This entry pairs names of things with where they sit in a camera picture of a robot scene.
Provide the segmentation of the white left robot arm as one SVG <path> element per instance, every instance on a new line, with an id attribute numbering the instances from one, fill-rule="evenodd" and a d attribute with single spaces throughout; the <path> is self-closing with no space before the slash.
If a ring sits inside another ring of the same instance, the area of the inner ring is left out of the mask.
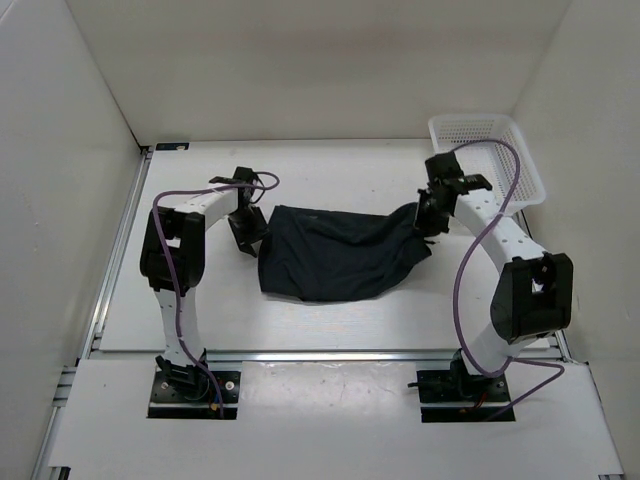
<path id="1" fill-rule="evenodd" d="M 153 201 L 139 268 L 158 301 L 165 338 L 156 358 L 165 381 L 186 399 L 223 406 L 222 387 L 207 362 L 196 307 L 196 288 L 206 266 L 207 231 L 225 220 L 240 252 L 257 256 L 254 245 L 267 234 L 258 206 L 277 188 L 271 172 L 238 167 L 232 177 L 216 176 L 196 190 L 168 190 Z"/>

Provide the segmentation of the dark navy shorts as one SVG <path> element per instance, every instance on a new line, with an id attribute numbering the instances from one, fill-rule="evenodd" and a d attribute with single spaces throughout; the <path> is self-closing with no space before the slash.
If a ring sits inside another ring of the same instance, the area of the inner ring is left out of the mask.
<path id="1" fill-rule="evenodd" d="M 276 206 L 258 256 L 261 291 L 313 303 L 384 294 L 431 255 L 413 226 L 416 207 L 371 215 Z"/>

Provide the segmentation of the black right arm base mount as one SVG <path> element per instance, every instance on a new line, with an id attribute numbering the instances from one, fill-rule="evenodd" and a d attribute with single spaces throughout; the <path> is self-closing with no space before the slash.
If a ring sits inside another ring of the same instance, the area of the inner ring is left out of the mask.
<path id="1" fill-rule="evenodd" d="M 423 369 L 407 384 L 418 392 L 422 423 L 514 422 L 506 377 L 468 372 L 458 350 L 447 369 Z"/>

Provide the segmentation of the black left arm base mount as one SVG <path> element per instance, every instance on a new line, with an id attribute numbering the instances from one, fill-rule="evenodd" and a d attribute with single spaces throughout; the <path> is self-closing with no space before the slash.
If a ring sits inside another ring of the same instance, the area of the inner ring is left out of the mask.
<path id="1" fill-rule="evenodd" d="M 150 419 L 236 420 L 241 391 L 240 371 L 212 371 L 176 366 L 155 358 L 147 417 Z"/>

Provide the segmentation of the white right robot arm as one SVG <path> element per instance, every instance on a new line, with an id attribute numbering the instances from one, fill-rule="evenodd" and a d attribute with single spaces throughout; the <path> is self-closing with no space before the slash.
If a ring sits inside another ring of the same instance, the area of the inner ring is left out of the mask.
<path id="1" fill-rule="evenodd" d="M 532 240 L 508 215 L 510 200 L 509 195 L 498 200 L 480 174 L 435 177 L 419 192 L 414 222 L 419 231 L 442 234 L 450 219 L 456 219 L 474 236 L 455 274 L 452 293 L 461 367 L 450 373 L 449 387 L 464 400 L 484 389 L 485 378 L 501 376 L 526 346 L 568 327 L 572 317 L 572 260 Z M 468 340 L 461 321 L 461 287 L 477 249 L 489 256 L 498 280 L 489 322 Z"/>

